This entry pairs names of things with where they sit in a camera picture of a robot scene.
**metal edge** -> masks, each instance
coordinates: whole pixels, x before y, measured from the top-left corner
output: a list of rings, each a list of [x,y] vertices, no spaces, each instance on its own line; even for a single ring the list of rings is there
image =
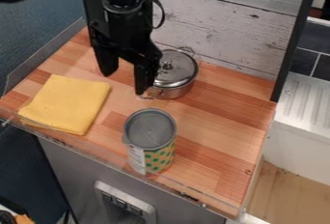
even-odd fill
[[[161,145],[161,146],[158,146],[158,147],[156,147],[156,148],[142,148],[142,147],[139,147],[139,146],[137,146],[137,145],[135,145],[135,144],[132,144],[132,143],[130,143],[129,142],[129,140],[128,140],[128,135],[127,135],[127,132],[126,132],[126,127],[128,126],[128,123],[134,118],[134,117],[136,117],[137,115],[139,115],[140,113],[144,113],[144,112],[148,112],[148,111],[156,111],[156,112],[160,112],[160,113],[162,113],[163,115],[165,115],[170,121],[171,121],[171,123],[173,124],[173,128],[174,128],[174,132],[173,132],[173,134],[172,134],[172,136],[171,136],[171,139],[169,139],[169,141],[166,143],[166,144],[164,144],[164,145]],[[136,112],[133,112],[131,115],[129,115],[128,116],[128,118],[126,119],[126,121],[124,122],[124,135],[123,135],[123,137],[126,139],[124,142],[127,144],[127,145],[133,145],[134,147],[136,147],[136,148],[138,148],[138,149],[140,149],[140,150],[146,150],[146,151],[156,151],[156,150],[159,150],[159,149],[161,149],[161,148],[164,148],[164,147],[167,147],[169,144],[171,144],[174,140],[175,140],[175,138],[176,138],[176,136],[177,136],[177,123],[176,123],[176,121],[174,120],[174,118],[169,114],[169,113],[167,113],[167,112],[165,112],[165,111],[163,111],[163,110],[161,110],[161,109],[157,109],[157,108],[144,108],[144,109],[140,109],[140,110],[138,110],[138,111],[136,111]]]

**yellow towel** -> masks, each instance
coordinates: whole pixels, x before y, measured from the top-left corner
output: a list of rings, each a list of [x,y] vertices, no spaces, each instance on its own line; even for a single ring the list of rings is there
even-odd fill
[[[83,135],[104,103],[110,85],[52,74],[34,99],[18,114],[68,133]],[[27,125],[38,126],[27,120]]]

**wooden floor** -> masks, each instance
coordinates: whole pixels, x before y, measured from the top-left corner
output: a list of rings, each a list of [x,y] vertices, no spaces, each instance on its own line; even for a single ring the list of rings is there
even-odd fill
[[[264,162],[248,213],[271,224],[330,223],[330,186]]]

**wooden cutting board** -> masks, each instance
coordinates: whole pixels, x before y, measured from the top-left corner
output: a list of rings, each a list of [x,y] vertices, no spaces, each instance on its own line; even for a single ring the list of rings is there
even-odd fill
[[[124,121],[142,108],[163,109],[177,122],[176,159],[168,170],[145,180],[175,193],[184,192],[194,202],[235,218],[273,118],[275,103],[269,101],[273,82],[205,62],[199,65],[196,83],[186,96],[140,100],[134,94],[133,67],[129,63],[121,61],[113,75],[102,76],[84,29],[5,95],[0,107],[16,113],[52,73],[108,82],[112,92],[86,135],[36,127],[30,127],[30,131],[141,178],[126,162],[126,147],[121,141]],[[1,110],[2,118],[11,117],[21,126],[18,118]]]

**wooden plank wall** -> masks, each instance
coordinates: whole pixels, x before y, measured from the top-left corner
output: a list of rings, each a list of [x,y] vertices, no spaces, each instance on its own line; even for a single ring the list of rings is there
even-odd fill
[[[301,0],[160,0],[163,46],[189,46],[197,58],[275,79]],[[155,8],[155,20],[160,14]]]

